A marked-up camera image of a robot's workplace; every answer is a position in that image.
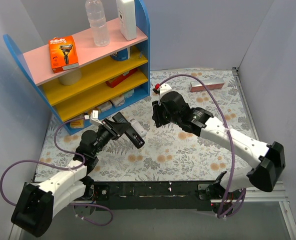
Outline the black TV remote control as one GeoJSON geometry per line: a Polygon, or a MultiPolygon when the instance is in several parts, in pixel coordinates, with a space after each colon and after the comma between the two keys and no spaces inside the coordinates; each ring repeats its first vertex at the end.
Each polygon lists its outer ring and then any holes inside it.
{"type": "MultiPolygon", "coordinates": [[[[117,114],[115,114],[112,117],[112,119],[118,123],[128,123],[128,124],[130,123],[129,121],[126,120],[126,118],[122,115],[121,112],[118,112],[117,114]]],[[[131,125],[125,131],[125,135],[128,137],[128,139],[132,142],[132,144],[137,149],[140,149],[141,147],[144,146],[144,143],[145,143],[144,140],[131,125]]]]}

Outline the white remote control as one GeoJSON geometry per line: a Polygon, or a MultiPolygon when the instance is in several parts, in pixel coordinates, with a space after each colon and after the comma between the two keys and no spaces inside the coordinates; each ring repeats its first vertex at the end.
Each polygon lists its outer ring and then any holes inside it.
{"type": "Polygon", "coordinates": [[[140,137],[144,138],[146,136],[147,131],[135,118],[131,117],[129,123],[131,124],[132,128],[140,135],[140,137]]]}

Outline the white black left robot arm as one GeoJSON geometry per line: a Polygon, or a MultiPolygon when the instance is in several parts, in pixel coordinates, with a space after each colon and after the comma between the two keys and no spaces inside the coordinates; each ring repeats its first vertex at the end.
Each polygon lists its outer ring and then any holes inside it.
{"type": "Polygon", "coordinates": [[[98,162],[97,154],[110,140],[117,140],[130,127],[127,122],[104,119],[97,131],[87,130],[69,164],[38,185],[26,185],[11,221],[35,237],[42,236],[54,216],[75,199],[89,200],[94,188],[87,176],[98,162]]]}

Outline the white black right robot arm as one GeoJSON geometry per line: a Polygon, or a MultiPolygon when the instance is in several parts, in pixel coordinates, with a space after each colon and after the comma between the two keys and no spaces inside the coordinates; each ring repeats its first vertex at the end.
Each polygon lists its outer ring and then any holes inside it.
{"type": "Polygon", "coordinates": [[[153,101],[153,120],[156,126],[174,123],[184,132],[210,140],[244,160],[248,167],[222,172],[210,190],[220,199],[232,192],[256,187],[271,192],[285,168],[284,147],[274,141],[268,144],[250,138],[235,129],[225,128],[222,121],[200,107],[190,107],[182,95],[170,91],[153,101]]]}

